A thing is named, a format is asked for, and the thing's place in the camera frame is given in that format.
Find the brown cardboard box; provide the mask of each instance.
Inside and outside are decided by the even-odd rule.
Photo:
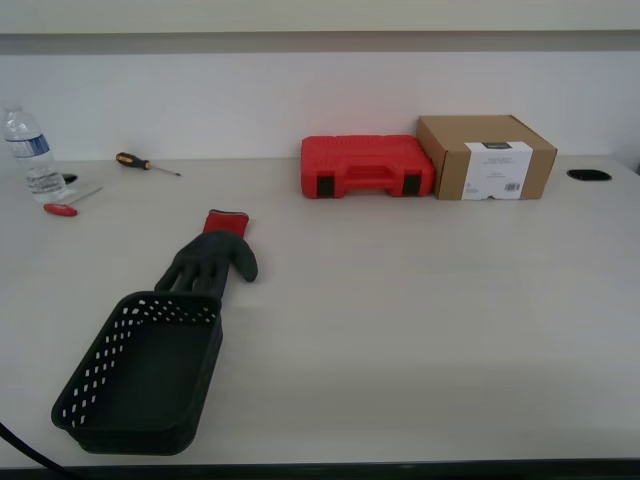
[[[540,198],[558,152],[512,115],[420,117],[417,137],[440,200]]]

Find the red glove cuff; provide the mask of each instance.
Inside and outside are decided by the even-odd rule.
[[[202,233],[211,232],[212,230],[229,230],[240,237],[244,237],[247,223],[249,223],[249,215],[246,213],[209,210],[209,216],[204,223]]]

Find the red carrying case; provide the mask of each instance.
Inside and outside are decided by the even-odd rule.
[[[410,135],[307,137],[301,157],[302,193],[310,198],[371,189],[424,196],[433,188],[431,160]]]

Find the black basket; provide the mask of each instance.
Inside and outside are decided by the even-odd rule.
[[[129,295],[102,327],[51,419],[88,452],[181,452],[196,434],[221,342],[215,297]]]

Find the plastic water bottle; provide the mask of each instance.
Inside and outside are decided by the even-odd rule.
[[[27,171],[27,185],[38,203],[57,202],[67,196],[62,174],[56,170],[53,154],[38,122],[16,103],[6,104],[2,123],[9,150]]]

